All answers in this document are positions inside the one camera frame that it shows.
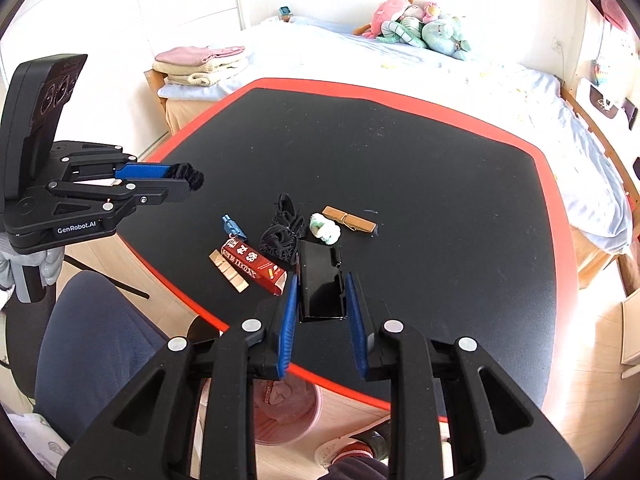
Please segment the pink ribbed trash bin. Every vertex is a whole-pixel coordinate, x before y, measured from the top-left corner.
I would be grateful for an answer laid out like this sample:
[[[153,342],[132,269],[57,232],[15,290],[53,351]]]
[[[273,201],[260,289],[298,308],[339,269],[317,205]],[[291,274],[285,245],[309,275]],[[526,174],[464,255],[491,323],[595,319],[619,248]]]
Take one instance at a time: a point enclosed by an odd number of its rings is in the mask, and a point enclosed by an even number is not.
[[[314,429],[321,412],[316,385],[295,375],[253,382],[254,438],[263,446],[280,446],[303,439]]]

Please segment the folded pink beige towels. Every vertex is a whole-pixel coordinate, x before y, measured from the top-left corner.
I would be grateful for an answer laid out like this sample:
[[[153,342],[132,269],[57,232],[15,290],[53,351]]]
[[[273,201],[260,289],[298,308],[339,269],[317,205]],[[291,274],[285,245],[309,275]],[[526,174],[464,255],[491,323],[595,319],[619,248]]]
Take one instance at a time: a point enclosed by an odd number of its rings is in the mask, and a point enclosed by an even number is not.
[[[243,62],[244,47],[175,47],[160,52],[152,69],[165,75],[168,84],[210,87],[236,74]]]

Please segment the green white crumpled tissue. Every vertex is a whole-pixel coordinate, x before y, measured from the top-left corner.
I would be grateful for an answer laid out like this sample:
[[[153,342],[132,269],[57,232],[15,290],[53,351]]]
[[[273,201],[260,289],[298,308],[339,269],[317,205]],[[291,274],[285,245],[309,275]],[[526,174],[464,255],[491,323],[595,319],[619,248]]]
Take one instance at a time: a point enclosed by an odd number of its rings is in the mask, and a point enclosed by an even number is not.
[[[309,231],[317,240],[321,240],[326,245],[334,245],[341,236],[340,226],[320,212],[315,212],[310,216]]]

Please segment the black plastic box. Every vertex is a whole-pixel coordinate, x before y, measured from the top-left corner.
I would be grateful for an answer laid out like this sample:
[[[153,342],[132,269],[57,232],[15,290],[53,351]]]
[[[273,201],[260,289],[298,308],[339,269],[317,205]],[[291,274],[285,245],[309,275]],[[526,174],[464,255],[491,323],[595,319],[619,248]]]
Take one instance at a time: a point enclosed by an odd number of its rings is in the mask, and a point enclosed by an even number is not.
[[[338,246],[302,240],[298,252],[298,279],[299,322],[346,318],[342,256]]]

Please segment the black fuzzy pompom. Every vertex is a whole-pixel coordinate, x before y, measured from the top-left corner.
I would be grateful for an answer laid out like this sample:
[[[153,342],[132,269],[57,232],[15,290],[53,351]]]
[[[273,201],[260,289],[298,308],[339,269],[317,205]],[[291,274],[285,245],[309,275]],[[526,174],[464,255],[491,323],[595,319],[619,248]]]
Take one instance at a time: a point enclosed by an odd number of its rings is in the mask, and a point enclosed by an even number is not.
[[[178,162],[168,167],[165,177],[174,180],[185,180],[191,191],[198,191],[204,184],[204,174],[196,170],[188,162]]]

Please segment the green plush toy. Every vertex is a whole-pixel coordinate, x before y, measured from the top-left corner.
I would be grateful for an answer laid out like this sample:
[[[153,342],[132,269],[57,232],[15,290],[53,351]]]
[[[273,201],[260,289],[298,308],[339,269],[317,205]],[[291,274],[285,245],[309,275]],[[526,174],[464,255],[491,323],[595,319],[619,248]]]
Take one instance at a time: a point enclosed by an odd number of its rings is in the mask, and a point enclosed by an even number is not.
[[[459,61],[470,57],[472,48],[458,18],[441,14],[434,2],[408,3],[397,20],[382,24],[376,40],[432,50]]]

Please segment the red table with black top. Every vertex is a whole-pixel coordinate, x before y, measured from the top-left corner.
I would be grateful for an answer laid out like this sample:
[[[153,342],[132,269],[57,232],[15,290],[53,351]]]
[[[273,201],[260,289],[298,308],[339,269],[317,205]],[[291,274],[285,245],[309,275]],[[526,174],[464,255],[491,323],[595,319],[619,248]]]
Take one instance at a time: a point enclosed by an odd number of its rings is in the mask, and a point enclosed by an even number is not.
[[[257,248],[289,197],[340,229],[303,248],[324,272],[425,336],[475,338],[537,403],[551,393],[577,272],[560,190],[539,148],[410,96],[306,79],[261,79],[209,107],[153,159],[188,162],[203,187],[142,206],[120,238],[162,283],[225,328],[267,297],[236,292],[210,261],[232,220]]]

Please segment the red paper carton box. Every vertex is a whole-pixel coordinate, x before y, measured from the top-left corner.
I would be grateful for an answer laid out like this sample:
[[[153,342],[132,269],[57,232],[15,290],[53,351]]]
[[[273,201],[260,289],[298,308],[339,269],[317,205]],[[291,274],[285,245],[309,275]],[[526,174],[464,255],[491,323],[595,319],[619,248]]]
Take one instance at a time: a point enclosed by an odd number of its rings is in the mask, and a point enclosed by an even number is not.
[[[221,246],[220,252],[236,270],[242,271],[271,295],[283,294],[288,279],[286,271],[258,250],[251,248],[247,242],[237,237],[229,237]]]

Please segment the small blue plastic block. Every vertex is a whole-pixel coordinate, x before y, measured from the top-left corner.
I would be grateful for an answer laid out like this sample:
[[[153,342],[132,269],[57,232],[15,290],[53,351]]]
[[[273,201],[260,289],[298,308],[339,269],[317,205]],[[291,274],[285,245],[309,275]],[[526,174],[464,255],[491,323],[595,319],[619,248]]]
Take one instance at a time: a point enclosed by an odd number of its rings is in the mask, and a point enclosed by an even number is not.
[[[228,214],[224,214],[221,217],[221,220],[222,226],[224,227],[224,232],[226,232],[230,237],[235,237],[239,240],[247,240],[247,236],[244,231]]]

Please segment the bed with blue sheet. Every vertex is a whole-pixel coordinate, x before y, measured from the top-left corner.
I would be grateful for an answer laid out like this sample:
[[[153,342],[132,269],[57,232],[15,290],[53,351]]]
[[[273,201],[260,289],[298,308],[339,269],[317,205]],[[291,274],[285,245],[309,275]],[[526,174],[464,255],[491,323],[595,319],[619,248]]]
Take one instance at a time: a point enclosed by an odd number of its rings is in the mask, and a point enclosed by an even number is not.
[[[629,201],[622,170],[585,113],[562,97],[555,76],[518,63],[458,61],[432,50],[384,44],[306,16],[287,22],[270,18],[220,46],[206,47],[233,46],[245,48],[243,62],[234,76],[213,86],[168,84],[161,74],[160,98],[194,104],[190,112],[167,119],[171,128],[182,128],[205,103],[259,78],[335,81],[412,96],[489,122],[544,153],[575,232],[582,286],[608,260],[630,251],[639,209]]]

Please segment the tan wooden notched block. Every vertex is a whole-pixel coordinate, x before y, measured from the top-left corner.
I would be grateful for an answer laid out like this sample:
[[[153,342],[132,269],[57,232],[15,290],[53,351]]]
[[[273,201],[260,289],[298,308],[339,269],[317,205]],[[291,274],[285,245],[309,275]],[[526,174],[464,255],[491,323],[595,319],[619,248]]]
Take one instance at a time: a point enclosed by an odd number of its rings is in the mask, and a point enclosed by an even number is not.
[[[248,287],[247,281],[242,275],[235,270],[235,267],[221,255],[220,251],[215,249],[209,254],[209,260],[213,263],[222,276],[231,284],[231,286],[240,294]]]

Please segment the white tote bag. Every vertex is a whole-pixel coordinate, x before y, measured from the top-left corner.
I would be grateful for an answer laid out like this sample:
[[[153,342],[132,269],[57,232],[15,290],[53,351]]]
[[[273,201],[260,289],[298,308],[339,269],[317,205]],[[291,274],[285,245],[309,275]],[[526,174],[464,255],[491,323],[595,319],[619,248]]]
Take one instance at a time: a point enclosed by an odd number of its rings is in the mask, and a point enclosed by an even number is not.
[[[607,99],[602,91],[587,78],[578,79],[575,99],[580,105],[590,105],[608,119],[614,119],[618,113],[615,103]]]

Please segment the pink plush toy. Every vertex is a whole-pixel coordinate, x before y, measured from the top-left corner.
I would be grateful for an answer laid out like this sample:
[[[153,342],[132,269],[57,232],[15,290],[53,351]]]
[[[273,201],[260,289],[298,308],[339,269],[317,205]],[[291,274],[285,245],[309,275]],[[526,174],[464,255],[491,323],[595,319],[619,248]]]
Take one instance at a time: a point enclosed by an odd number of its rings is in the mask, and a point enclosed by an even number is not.
[[[354,31],[357,36],[376,38],[382,34],[382,24],[397,20],[408,6],[407,0],[386,0],[381,3],[372,15],[371,21]]]

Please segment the black mesh fabric scrap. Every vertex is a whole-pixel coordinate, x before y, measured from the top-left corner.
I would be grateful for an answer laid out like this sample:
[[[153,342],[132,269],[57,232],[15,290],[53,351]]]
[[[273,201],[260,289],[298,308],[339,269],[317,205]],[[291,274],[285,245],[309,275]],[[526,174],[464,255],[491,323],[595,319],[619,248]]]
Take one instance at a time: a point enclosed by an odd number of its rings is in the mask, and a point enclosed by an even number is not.
[[[307,229],[305,217],[298,212],[291,196],[281,193],[274,204],[276,210],[270,226],[259,241],[259,251],[270,258],[295,266],[299,242]]]

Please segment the wooden clothespin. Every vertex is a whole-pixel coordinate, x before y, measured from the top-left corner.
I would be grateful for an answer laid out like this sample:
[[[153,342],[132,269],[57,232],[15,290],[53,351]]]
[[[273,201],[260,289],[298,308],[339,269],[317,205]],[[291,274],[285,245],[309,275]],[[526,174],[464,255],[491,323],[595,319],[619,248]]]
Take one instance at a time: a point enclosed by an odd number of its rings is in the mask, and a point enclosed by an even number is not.
[[[378,225],[370,220],[355,216],[349,212],[342,211],[332,206],[325,206],[322,210],[322,214],[341,226],[346,226],[352,231],[376,234],[378,232]]]

